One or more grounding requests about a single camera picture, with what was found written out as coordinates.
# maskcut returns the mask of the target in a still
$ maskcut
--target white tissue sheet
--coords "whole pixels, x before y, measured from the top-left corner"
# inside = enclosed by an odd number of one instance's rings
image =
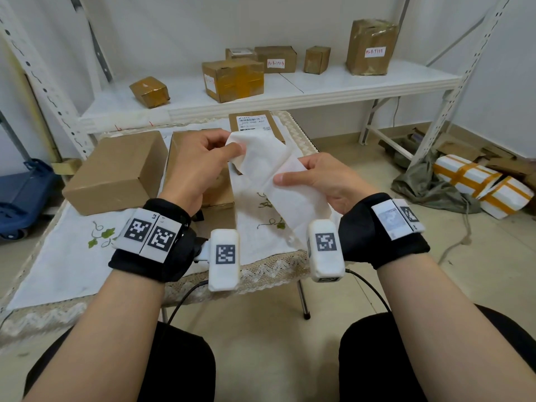
[[[264,192],[305,247],[309,223],[331,216],[325,195],[309,186],[280,187],[273,184],[272,178],[278,173],[306,169],[292,149],[275,138],[272,132],[261,129],[236,131],[227,140],[227,143],[231,142],[246,145],[246,154],[232,161],[243,174],[238,177],[246,177],[251,187]]]

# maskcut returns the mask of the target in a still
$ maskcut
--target shelf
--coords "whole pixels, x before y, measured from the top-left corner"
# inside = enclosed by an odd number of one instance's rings
[[[130,91],[129,85],[138,79],[117,82],[97,95],[79,124],[86,133],[143,128],[240,111],[328,106],[448,90],[460,80],[457,75],[404,60],[393,60],[386,76],[352,76],[340,64],[321,75],[303,73],[302,67],[296,73],[266,74],[264,94],[228,103],[218,103],[205,93],[201,71],[173,78],[156,76],[167,85],[171,100],[153,109],[143,107]]]

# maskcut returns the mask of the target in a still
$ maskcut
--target qr code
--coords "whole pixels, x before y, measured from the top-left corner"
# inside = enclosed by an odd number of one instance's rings
[[[318,251],[336,251],[335,235],[333,233],[315,234]]]
[[[387,231],[396,230],[407,225],[398,209],[390,209],[379,213],[378,218]]]
[[[130,238],[131,240],[143,242],[147,233],[151,230],[153,224],[148,221],[132,219],[130,226],[126,229],[124,235],[125,238]]]
[[[168,252],[174,238],[175,233],[173,233],[173,231],[166,230],[162,227],[157,227],[154,229],[154,233],[147,245]]]
[[[412,223],[418,223],[419,219],[417,216],[415,216],[415,213],[411,211],[411,209],[408,206],[400,206],[400,210],[402,210],[402,213],[404,213],[407,217],[407,219]]]
[[[216,245],[216,263],[234,264],[236,259],[236,246],[234,244]]]

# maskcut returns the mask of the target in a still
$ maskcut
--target finger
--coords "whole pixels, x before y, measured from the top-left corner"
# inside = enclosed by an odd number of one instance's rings
[[[237,156],[244,155],[245,145],[231,142],[222,148],[214,148],[211,152],[215,152],[217,155],[219,155],[222,162],[227,162],[233,158],[236,158]]]
[[[277,186],[311,185],[313,181],[314,172],[312,170],[285,172],[273,177],[273,183]]]
[[[307,169],[314,169],[318,160],[322,157],[322,152],[317,152],[316,154],[303,156],[298,158],[298,161],[302,163],[303,166]]]
[[[225,131],[222,128],[215,128],[213,130],[203,130],[199,133],[202,136],[202,144],[205,148],[211,149],[212,147],[223,147],[227,142],[227,138],[231,133]]]

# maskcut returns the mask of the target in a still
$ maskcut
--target person's right hand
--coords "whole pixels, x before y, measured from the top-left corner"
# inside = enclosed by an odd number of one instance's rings
[[[340,214],[346,214],[361,199],[379,192],[355,171],[325,152],[304,156],[299,161],[307,170],[277,174],[273,177],[274,184],[311,186],[324,193],[327,202]]]

